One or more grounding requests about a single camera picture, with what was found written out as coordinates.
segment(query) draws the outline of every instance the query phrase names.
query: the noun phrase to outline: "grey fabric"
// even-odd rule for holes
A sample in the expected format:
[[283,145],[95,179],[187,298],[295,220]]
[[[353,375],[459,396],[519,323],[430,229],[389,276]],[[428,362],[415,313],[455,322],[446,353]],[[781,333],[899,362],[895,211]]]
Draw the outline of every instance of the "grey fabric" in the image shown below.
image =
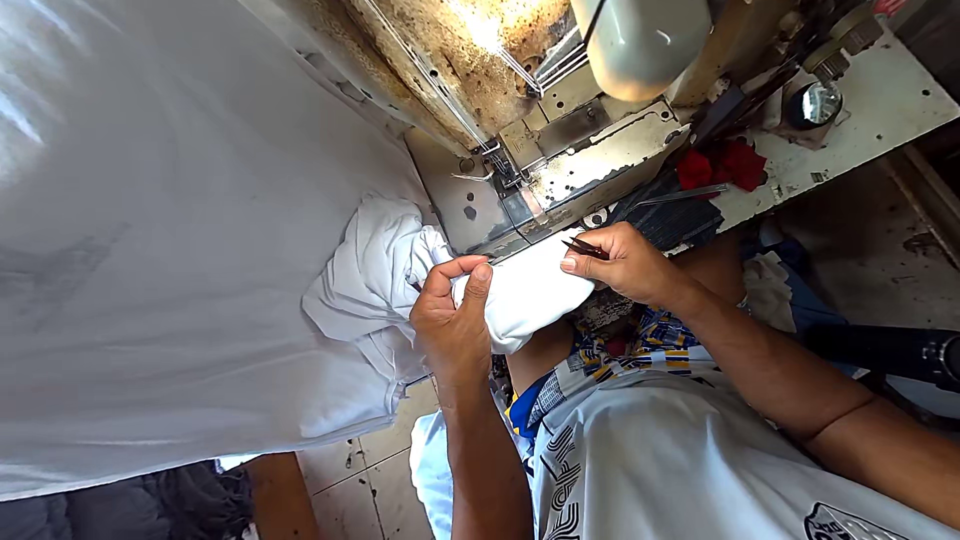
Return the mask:
[[71,540],[66,495],[0,503],[0,540]]
[[0,503],[0,540],[223,540],[252,519],[245,472],[202,461],[66,493]]
[[170,520],[156,496],[154,475],[71,491],[67,500],[75,540],[170,537]]

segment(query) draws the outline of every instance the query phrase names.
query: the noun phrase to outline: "shirt logo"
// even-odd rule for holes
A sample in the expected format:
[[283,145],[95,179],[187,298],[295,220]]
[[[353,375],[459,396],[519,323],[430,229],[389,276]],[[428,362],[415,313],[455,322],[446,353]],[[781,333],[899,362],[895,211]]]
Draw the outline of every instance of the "shirt logo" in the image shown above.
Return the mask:
[[875,523],[834,508],[816,503],[804,518],[809,540],[909,540]]

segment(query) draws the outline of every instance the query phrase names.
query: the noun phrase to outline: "man's left hand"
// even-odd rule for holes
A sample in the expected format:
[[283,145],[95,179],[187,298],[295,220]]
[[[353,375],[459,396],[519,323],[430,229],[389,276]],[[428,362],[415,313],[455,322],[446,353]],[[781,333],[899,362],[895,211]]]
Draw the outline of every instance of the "man's left hand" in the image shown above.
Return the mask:
[[[450,280],[470,273],[464,301],[453,305]],[[484,319],[493,268],[483,256],[459,257],[434,266],[410,312],[416,346],[426,354],[438,386],[466,388],[486,382],[491,368],[490,332]]]

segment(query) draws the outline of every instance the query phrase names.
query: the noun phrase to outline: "hand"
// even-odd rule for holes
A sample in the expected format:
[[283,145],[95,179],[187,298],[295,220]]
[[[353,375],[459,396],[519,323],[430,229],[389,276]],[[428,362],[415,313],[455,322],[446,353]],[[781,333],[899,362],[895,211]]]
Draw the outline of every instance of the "hand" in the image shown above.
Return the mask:
[[[450,280],[470,272],[460,309]],[[426,354],[437,384],[463,388],[483,384],[491,369],[490,332],[484,319],[493,268],[483,256],[455,258],[430,269],[410,311],[415,347]]]
[[629,223],[619,222],[577,237],[610,254],[610,260],[577,255],[567,250],[560,267],[567,274],[592,278],[642,304],[666,305],[670,294],[688,276],[663,256]]

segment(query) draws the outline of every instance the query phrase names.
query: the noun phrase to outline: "fingernail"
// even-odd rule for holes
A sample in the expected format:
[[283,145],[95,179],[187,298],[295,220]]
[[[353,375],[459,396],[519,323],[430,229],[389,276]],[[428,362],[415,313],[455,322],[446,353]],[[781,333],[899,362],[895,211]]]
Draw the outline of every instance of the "fingernail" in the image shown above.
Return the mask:
[[484,262],[473,269],[473,275],[481,282],[485,282],[493,275],[493,268]]

